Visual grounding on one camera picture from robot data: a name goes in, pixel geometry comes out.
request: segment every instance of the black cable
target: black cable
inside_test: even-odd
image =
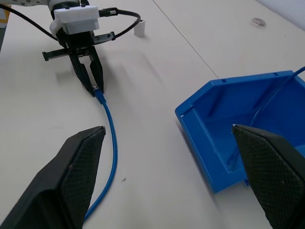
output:
[[[89,6],[89,2],[87,0],[81,0],[81,6]]]
[[[133,16],[136,17],[137,20],[131,25],[129,26],[127,29],[125,29],[124,31],[118,33],[115,35],[115,38],[121,37],[122,35],[124,35],[125,33],[127,33],[128,31],[132,30],[137,24],[140,23],[141,21],[141,16],[135,12],[131,12],[131,11],[126,11],[126,10],[117,10],[118,14],[121,15],[127,15],[127,16]]]
[[[21,17],[22,19],[26,20],[27,22],[31,23],[33,26],[35,26],[37,29],[39,29],[41,32],[43,32],[44,34],[46,34],[47,36],[51,37],[52,39],[56,40],[57,39],[55,37],[52,36],[52,34],[50,34],[48,31],[46,31],[44,28],[42,28],[39,24],[37,24],[36,22],[32,21],[31,19],[29,19],[27,16],[23,15],[22,13],[18,12],[17,10],[14,10],[10,7],[4,6],[2,4],[0,4],[0,8],[7,10],[11,13],[16,14],[17,16]]]

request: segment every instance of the white block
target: white block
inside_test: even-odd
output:
[[[100,17],[97,6],[77,6],[69,9],[58,9],[54,11],[54,15],[62,24],[98,19]]]
[[[145,21],[141,20],[139,24],[133,29],[134,35],[137,37],[143,37],[145,35]]]

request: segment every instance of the cable connector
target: cable connector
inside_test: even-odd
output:
[[[99,10],[100,17],[110,17],[110,16],[117,16],[118,15],[118,8],[106,8]]]
[[[103,92],[97,87],[97,86],[93,86],[93,89],[94,89],[94,95],[95,97],[97,98],[97,100],[103,104],[106,102],[106,99],[104,97],[104,94]]]
[[[112,34],[112,36],[113,36],[113,38],[112,38],[112,41],[114,41],[115,39],[116,39],[116,36],[115,36],[115,34],[114,34],[114,32],[112,31],[112,32],[110,32],[111,34]]]

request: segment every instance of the blue cable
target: blue cable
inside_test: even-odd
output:
[[[290,82],[292,79],[294,79],[296,76],[298,76],[298,74],[302,73],[305,71],[305,66],[299,70],[297,70],[296,72],[294,72],[293,74],[291,74],[289,77],[287,77],[286,79],[284,79],[273,91],[271,91],[265,98],[264,100],[261,102],[259,108],[257,109],[257,112],[255,113],[254,117],[251,120],[251,123],[249,126],[253,126],[257,115],[265,109],[265,107],[270,103],[270,101],[275,97],[275,95],[282,89],[283,86],[285,86],[288,82]],[[233,154],[229,157],[228,159],[228,166],[230,170],[234,170],[235,166],[236,166],[236,162],[239,156],[239,151],[238,148],[236,147],[235,151],[233,152]]]
[[[114,175],[115,175],[115,172],[116,172],[116,167],[118,165],[118,142],[117,142],[117,139],[116,139],[113,119],[112,119],[110,110],[109,110],[109,108],[107,106],[106,99],[105,99],[103,93],[99,89],[94,90],[94,93],[95,93],[95,97],[97,98],[97,100],[104,106],[105,112],[106,112],[107,117],[108,117],[109,126],[110,126],[110,130],[111,130],[111,136],[112,136],[113,161],[112,161],[111,172],[110,172],[108,181],[106,183],[106,186],[104,187],[102,193],[96,199],[94,204],[92,204],[92,206],[87,211],[87,213],[85,215],[84,221],[86,221],[91,216],[91,214],[94,212],[94,210],[98,207],[98,205],[101,203],[101,201],[106,196],[106,194],[109,191],[110,186],[111,186],[111,184],[113,182]]]

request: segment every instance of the table surface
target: table surface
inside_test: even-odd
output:
[[[211,194],[174,114],[216,75],[302,66],[303,31],[255,1],[227,2],[157,0],[158,7],[152,0],[91,1],[100,9],[138,12],[146,36],[129,32],[96,47],[119,161],[110,192],[84,228],[271,228],[251,189],[240,184]],[[47,7],[14,8],[44,28],[51,22]],[[251,25],[252,17],[263,18],[267,27]],[[100,19],[96,34],[119,32],[132,21]],[[0,54],[0,221],[64,141],[81,130],[104,125],[107,131],[92,202],[108,179],[112,144],[106,114],[82,87],[68,57],[44,61],[41,52],[58,48],[11,14]]]

